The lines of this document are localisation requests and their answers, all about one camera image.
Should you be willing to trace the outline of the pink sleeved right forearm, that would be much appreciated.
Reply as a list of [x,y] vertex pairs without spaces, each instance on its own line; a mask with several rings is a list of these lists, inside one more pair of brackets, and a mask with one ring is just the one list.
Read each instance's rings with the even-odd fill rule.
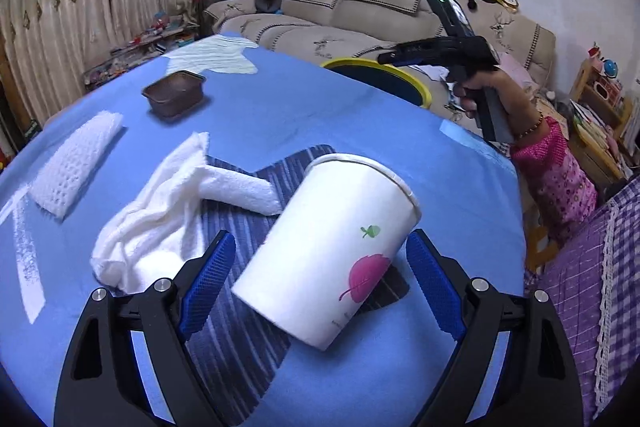
[[598,193],[570,151],[560,124],[539,114],[536,124],[518,135],[510,154],[550,239],[563,246],[596,210]]

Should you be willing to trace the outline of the person's right hand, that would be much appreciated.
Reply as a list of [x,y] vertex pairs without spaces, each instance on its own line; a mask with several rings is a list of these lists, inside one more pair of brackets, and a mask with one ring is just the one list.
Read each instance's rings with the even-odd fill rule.
[[460,98],[460,105],[470,118],[474,118],[476,113],[476,103],[470,98],[470,93],[480,88],[492,88],[497,91],[518,147],[537,143],[549,133],[548,122],[529,101],[526,93],[502,69],[477,72],[465,82],[457,82],[454,85],[454,94]]

